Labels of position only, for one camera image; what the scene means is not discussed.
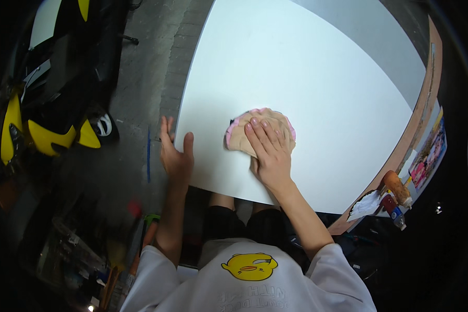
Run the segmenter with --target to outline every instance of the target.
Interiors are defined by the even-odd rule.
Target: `pink cloth edge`
[[[234,129],[234,127],[237,127],[239,125],[239,120],[241,119],[241,117],[243,117],[244,115],[246,115],[248,113],[255,112],[255,111],[258,112],[258,113],[261,113],[265,109],[267,109],[267,107],[260,108],[260,109],[254,108],[254,109],[251,109],[251,110],[247,111],[246,113],[238,116],[236,119],[234,119],[234,121],[231,123],[231,125],[229,126],[229,128],[227,128],[227,131],[225,132],[225,142],[226,142],[228,148],[230,147],[232,130]],[[291,132],[291,136],[293,137],[293,140],[296,141],[296,131],[295,131],[295,129],[293,128],[293,126],[289,122],[288,117],[286,115],[284,115],[284,114],[283,114],[283,116],[286,118],[286,121],[288,122],[289,130]]]

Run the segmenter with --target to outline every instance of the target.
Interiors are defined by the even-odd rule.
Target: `forearm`
[[[154,246],[175,266],[179,265],[184,224],[184,205],[188,185],[168,183],[165,206],[156,231]]]
[[[288,216],[300,238],[301,246],[310,259],[313,259],[322,247],[334,242],[321,219],[303,198],[293,181],[284,190],[274,192],[274,196]]]

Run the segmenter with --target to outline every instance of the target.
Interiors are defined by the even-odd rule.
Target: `curved wooden edge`
[[[428,54],[428,65],[425,73],[425,79],[421,87],[420,95],[416,106],[414,107],[413,114],[409,123],[404,130],[399,142],[395,146],[392,154],[388,157],[387,161],[378,172],[376,177],[371,181],[368,187],[362,194],[354,201],[354,203],[338,218],[333,224],[328,227],[331,235],[341,235],[354,225],[359,219],[347,222],[350,216],[350,211],[355,203],[361,199],[365,194],[370,191],[376,190],[380,187],[383,176],[389,171],[393,170],[397,173],[400,172],[406,159],[409,157],[411,150],[416,147],[421,140],[423,132],[425,131],[435,100],[439,92],[440,76],[442,74],[442,40],[437,32],[437,28],[433,24],[432,19],[428,16],[430,28],[430,50]]]

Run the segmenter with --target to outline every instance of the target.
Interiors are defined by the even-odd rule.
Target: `white t-shirt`
[[[225,248],[182,284],[172,262],[146,246],[121,308],[122,312],[375,310],[366,285],[338,244],[324,246],[304,276],[281,249],[248,242]]]

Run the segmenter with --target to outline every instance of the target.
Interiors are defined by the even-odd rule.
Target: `hand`
[[[175,149],[172,143],[175,137],[174,134],[170,135],[172,125],[173,117],[169,117],[168,120],[165,116],[161,117],[161,163],[168,174],[169,183],[189,185],[194,166],[194,135],[192,132],[186,134],[184,137],[184,152],[181,153]]]
[[[258,158],[251,158],[251,170],[277,197],[293,183],[289,175],[291,155],[282,132],[274,131],[267,121],[253,117],[244,126],[244,133]]]

